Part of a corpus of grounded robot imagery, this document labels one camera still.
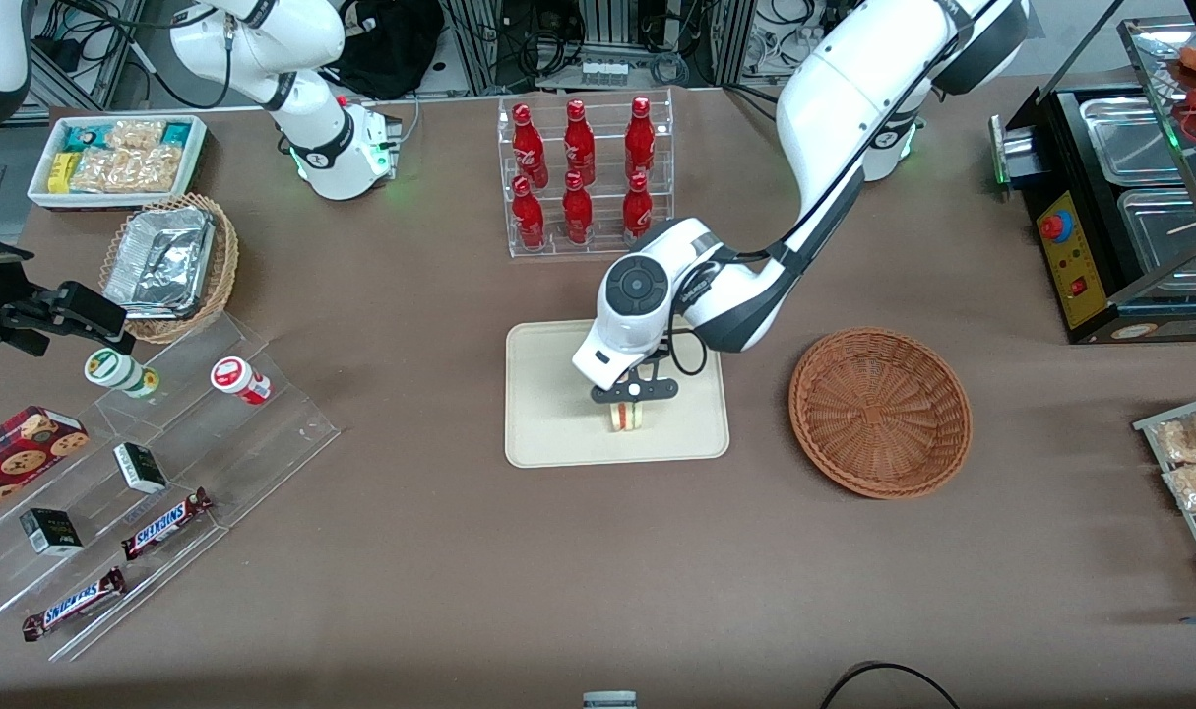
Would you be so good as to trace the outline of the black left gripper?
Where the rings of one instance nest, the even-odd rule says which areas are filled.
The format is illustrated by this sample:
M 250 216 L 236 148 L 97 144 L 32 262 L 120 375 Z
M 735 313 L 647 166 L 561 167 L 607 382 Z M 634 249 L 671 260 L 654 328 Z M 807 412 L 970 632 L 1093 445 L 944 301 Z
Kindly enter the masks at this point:
M 649 421 L 651 404 L 648 401 L 670 401 L 679 392 L 679 385 L 670 378 L 655 378 L 655 380 L 629 380 L 614 383 L 610 389 L 594 386 L 592 389 L 592 401 L 597 404 L 606 404 L 605 422 L 611 429 L 614 427 L 614 405 L 620 403 L 642 403 L 643 401 L 643 426 Z

